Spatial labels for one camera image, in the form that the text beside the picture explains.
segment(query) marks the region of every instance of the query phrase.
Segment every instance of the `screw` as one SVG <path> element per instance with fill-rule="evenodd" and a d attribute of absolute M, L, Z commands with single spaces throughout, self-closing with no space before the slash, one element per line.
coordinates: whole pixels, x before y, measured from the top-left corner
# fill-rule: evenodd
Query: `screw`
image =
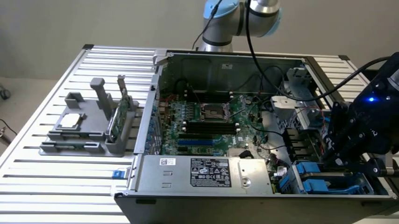
<path fill-rule="evenodd" d="M 338 166 L 342 165 L 342 162 L 341 162 L 340 158 L 337 158 L 337 159 L 334 160 L 334 163 L 336 163 L 336 165 L 338 165 Z"/>

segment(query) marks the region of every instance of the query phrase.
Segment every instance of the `black wire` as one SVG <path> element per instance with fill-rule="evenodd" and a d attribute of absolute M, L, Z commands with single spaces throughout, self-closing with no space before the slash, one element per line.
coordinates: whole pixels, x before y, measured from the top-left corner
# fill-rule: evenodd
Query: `black wire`
<path fill-rule="evenodd" d="M 194 39 L 194 42 L 192 43 L 192 47 L 190 47 L 190 49 L 193 49 L 193 46 L 194 46 L 196 42 L 198 41 L 200 36 L 204 34 L 204 32 L 205 32 L 206 29 L 208 29 L 209 23 L 210 23 L 210 21 L 212 21 L 212 19 L 213 19 L 213 17 L 214 17 L 214 14 L 216 14 L 216 12 L 217 12 L 217 8 L 218 8 L 218 5 L 220 5 L 220 2 L 221 2 L 221 1 L 222 1 L 222 0 L 218 0 L 218 2 L 216 3 L 216 5 L 214 5 L 214 7 L 213 7 L 213 9 L 212 9 L 210 17 L 209 17 L 208 23 L 206 23 L 206 25 L 205 25 L 205 27 L 204 27 L 201 33 L 198 34 L 197 38 Z"/>
<path fill-rule="evenodd" d="M 261 130 L 261 129 L 256 128 L 256 127 L 252 125 L 252 122 L 250 122 L 250 120 L 249 120 L 249 114 L 250 114 L 250 112 L 252 112 L 254 106 L 256 106 L 256 104 L 250 107 L 250 110 L 249 110 L 249 112 L 248 112 L 248 121 L 249 121 L 249 125 L 250 125 L 250 127 L 252 127 L 256 131 L 265 132 L 265 133 L 274 133 L 274 134 L 277 134 L 278 136 L 282 137 L 282 135 L 281 135 L 278 132 Z"/>
<path fill-rule="evenodd" d="M 264 150 L 274 150 L 274 149 L 277 149 L 277 148 L 285 147 L 285 146 L 278 146 L 278 147 L 274 147 L 274 148 L 262 148 L 261 145 L 258 145 L 258 146 L 260 146 L 260 148 L 264 149 Z"/>
<path fill-rule="evenodd" d="M 184 81 L 185 84 L 188 83 L 186 78 L 177 78 L 176 81 L 174 81 L 174 85 L 173 85 L 173 91 L 172 91 L 173 94 L 177 93 L 177 83 L 181 82 L 181 81 Z"/>
<path fill-rule="evenodd" d="M 5 122 L 2 119 L 0 119 L 0 121 L 2 121 L 2 123 L 3 123 L 5 126 L 6 126 L 6 128 L 14 133 L 14 135 L 17 135 L 17 133 L 15 133 L 14 130 L 9 127 L 9 125 L 6 124 L 6 122 Z"/>
<path fill-rule="evenodd" d="M 244 83 L 238 86 L 238 87 L 236 87 L 234 89 L 232 89 L 232 91 L 237 91 L 244 85 L 246 85 L 246 83 L 249 82 L 249 80 L 253 78 L 253 77 L 256 77 L 257 75 L 250 75 L 249 76 L 249 78 L 244 81 Z"/>
<path fill-rule="evenodd" d="M 253 51 L 253 46 L 252 46 L 252 42 L 250 42 L 250 34 L 249 34 L 249 4 L 250 4 L 250 0 L 246 0 L 246 13 L 245 13 L 245 31 L 246 31 L 246 42 L 248 42 L 248 47 L 249 47 L 249 51 L 250 51 L 250 56 L 253 59 L 253 63 L 257 67 L 257 70 L 261 74 L 261 76 L 264 77 L 266 83 L 274 88 L 274 90 L 277 90 L 277 92 L 285 96 L 286 98 L 292 99 L 292 100 L 297 100 L 297 101 L 314 101 L 318 100 L 321 98 L 324 98 L 325 96 L 328 96 L 330 93 L 333 93 L 338 88 L 342 87 L 342 85 L 345 85 L 348 83 L 348 81 L 354 78 L 354 76 L 361 73 L 369 66 L 372 66 L 373 64 L 386 61 L 389 59 L 388 57 L 380 57 L 377 59 L 373 59 L 370 62 L 368 62 L 366 64 L 364 64 L 334 87 L 333 89 L 328 90 L 325 93 L 322 93 L 321 95 L 318 95 L 317 97 L 313 98 L 308 98 L 308 99 L 301 99 L 301 98 L 296 98 L 289 96 L 282 90 L 280 90 L 280 88 L 277 86 L 274 86 L 272 84 L 272 82 L 269 81 L 269 79 L 266 78 L 266 76 L 264 75 L 264 72 L 261 71 L 257 59 L 256 59 L 256 55 L 254 55 L 254 51 Z"/>
<path fill-rule="evenodd" d="M 269 69 L 269 68 L 277 68 L 278 69 L 278 71 L 280 71 L 280 73 L 281 73 L 281 77 L 282 77 L 282 80 L 281 80 L 281 82 L 284 81 L 284 72 L 282 72 L 282 69 L 278 67 L 278 66 L 276 66 L 276 65 L 269 65 L 269 66 L 266 66 L 265 68 L 264 68 L 264 70 L 262 70 L 262 73 L 265 73 L 265 71 Z M 261 91 L 262 90 L 262 76 L 260 75 L 260 87 L 258 87 L 258 90 Z"/>

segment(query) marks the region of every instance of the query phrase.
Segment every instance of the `green circuit board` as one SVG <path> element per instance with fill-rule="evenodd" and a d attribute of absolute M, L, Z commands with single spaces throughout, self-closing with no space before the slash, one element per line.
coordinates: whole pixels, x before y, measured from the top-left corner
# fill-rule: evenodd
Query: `green circuit board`
<path fill-rule="evenodd" d="M 180 155 L 180 154 L 197 154 L 197 155 L 213 155 L 224 156 L 228 149 L 230 148 L 244 148 L 253 146 L 253 136 L 257 140 L 261 140 L 264 133 L 256 131 L 250 126 L 248 119 L 249 110 L 250 114 L 257 115 L 257 106 L 252 108 L 252 104 L 242 104 L 241 100 L 232 100 L 228 104 L 228 115 L 221 119 L 221 115 L 217 113 L 210 114 L 212 109 L 217 110 L 224 104 L 217 103 L 194 103 L 186 102 L 176 98 L 164 104 L 164 115 L 162 115 L 162 144 L 161 144 L 161 154 L 165 155 Z M 202 114 L 204 108 L 210 108 L 206 114 Z M 198 145 L 178 145 L 178 134 L 184 134 L 182 131 L 184 121 L 189 122 L 224 122 L 224 123 L 238 123 L 240 131 L 236 134 L 212 134 L 212 146 L 198 146 Z M 252 125 L 262 130 L 261 123 L 252 122 Z M 180 151 L 178 147 L 184 147 L 186 151 Z"/>

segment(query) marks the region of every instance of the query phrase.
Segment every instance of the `robotic arm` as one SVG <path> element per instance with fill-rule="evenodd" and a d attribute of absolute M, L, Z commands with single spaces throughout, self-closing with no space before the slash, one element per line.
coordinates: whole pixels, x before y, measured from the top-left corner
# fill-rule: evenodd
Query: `robotic arm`
<path fill-rule="evenodd" d="M 222 0 L 218 4 L 213 19 L 212 10 L 218 0 L 208 0 L 204 8 L 204 33 L 198 51 L 232 51 L 232 36 L 245 36 L 245 7 L 249 2 L 249 29 L 250 35 L 262 37 L 277 29 L 281 9 L 278 0 Z"/>
<path fill-rule="evenodd" d="M 334 102 L 322 154 L 324 164 L 370 176 L 399 176 L 392 155 L 399 151 L 399 53 L 352 103 Z M 369 160 L 360 155 L 366 153 Z"/>

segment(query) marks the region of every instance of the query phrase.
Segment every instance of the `power supply label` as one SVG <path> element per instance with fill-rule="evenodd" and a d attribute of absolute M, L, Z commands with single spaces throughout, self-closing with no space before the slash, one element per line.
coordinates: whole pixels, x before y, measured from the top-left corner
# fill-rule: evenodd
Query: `power supply label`
<path fill-rule="evenodd" d="M 228 159 L 190 159 L 189 184 L 193 187 L 230 188 Z"/>

